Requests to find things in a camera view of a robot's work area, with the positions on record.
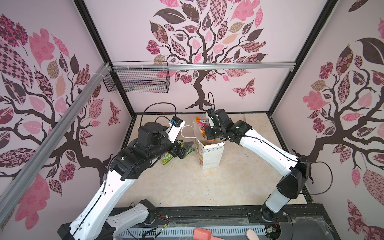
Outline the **orange red snack packet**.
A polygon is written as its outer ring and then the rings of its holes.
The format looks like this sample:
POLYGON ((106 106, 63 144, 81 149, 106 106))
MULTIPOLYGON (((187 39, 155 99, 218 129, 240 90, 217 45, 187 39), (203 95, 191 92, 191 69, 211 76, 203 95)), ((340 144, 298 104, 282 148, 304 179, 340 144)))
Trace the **orange red snack packet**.
POLYGON ((202 118, 199 118, 199 117, 195 117, 195 120, 196 120, 196 124, 199 127, 199 130, 201 132, 202 137, 204 139, 207 139, 206 128, 210 126, 209 125, 209 120, 208 119, 202 119, 202 118))

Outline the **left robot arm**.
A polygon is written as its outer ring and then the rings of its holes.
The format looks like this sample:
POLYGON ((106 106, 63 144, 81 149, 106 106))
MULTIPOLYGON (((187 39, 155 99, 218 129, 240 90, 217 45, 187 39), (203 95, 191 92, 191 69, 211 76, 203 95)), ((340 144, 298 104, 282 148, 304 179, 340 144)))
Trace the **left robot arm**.
POLYGON ((178 142, 186 122, 173 117, 168 127, 148 122, 138 129, 138 137, 121 150, 111 163, 106 179, 83 212, 71 223, 63 224, 58 234, 63 240, 114 240, 127 229, 155 218, 155 206, 148 200, 117 215, 112 211, 142 172, 166 153, 183 159, 191 142, 178 142))

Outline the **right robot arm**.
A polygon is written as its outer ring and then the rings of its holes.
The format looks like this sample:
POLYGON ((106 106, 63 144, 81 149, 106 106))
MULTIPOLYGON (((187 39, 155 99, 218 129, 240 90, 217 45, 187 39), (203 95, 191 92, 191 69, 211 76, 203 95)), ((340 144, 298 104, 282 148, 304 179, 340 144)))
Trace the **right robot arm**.
POLYGON ((262 206, 265 218, 274 217, 290 200, 299 196, 310 172, 311 163, 305 156, 297 157, 282 150, 245 121, 239 120, 234 123, 223 109, 208 109, 206 116, 209 121, 209 126, 206 127, 208 140, 221 139, 247 148, 282 175, 276 188, 262 206))

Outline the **white patterned paper bag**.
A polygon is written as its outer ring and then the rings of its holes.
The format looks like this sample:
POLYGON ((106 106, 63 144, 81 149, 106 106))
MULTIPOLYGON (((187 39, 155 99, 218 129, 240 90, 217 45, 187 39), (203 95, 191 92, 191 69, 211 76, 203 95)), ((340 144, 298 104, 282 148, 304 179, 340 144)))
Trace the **white patterned paper bag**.
POLYGON ((222 155, 225 148, 225 143, 220 140, 209 141, 201 135, 196 120, 191 125, 185 125, 181 130, 181 136, 184 139, 193 140, 195 149, 198 153, 199 163, 203 171, 216 168, 220 165, 222 155), (185 136, 183 130, 191 129, 194 132, 193 136, 185 136))

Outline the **green snack packet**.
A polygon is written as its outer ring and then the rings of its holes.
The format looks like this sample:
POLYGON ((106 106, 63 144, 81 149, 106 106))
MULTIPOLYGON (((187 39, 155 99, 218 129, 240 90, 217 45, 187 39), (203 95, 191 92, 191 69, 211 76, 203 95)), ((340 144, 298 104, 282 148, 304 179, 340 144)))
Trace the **green snack packet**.
POLYGON ((173 160, 175 157, 173 157, 170 153, 166 153, 161 157, 161 162, 163 165, 166 165, 171 160, 173 160))
POLYGON ((194 152, 195 151, 195 148, 190 148, 188 151, 187 151, 187 153, 186 153, 186 157, 188 156, 188 155, 190 155, 192 152, 194 152))

